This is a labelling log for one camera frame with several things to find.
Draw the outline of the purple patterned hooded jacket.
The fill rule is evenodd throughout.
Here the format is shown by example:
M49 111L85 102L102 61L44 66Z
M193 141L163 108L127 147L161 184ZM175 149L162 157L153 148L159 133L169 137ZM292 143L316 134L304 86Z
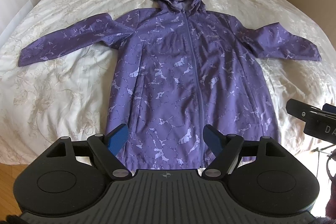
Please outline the purple patterned hooded jacket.
M258 59L320 61L312 42L273 23L256 30L202 0L153 0L117 19L98 14L23 48L23 67L102 42L118 51L106 131L126 124L129 170L207 167L203 128L246 140L279 138Z

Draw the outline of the white floral bedspread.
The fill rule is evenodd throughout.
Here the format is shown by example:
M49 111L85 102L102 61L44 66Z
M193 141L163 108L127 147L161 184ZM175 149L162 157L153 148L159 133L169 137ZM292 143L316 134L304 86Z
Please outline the white floral bedspread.
M260 61L280 127L292 153L317 140L285 112L288 99L314 106L335 104L335 49L323 30L286 0L203 0L207 9L236 16L245 27L279 22L313 42L322 56L313 61ZM18 67L21 50L34 40L89 16L117 18L152 7L151 0L41 0L1 48L1 163L30 164L58 137L80 140L106 124L117 52L96 44L54 60Z

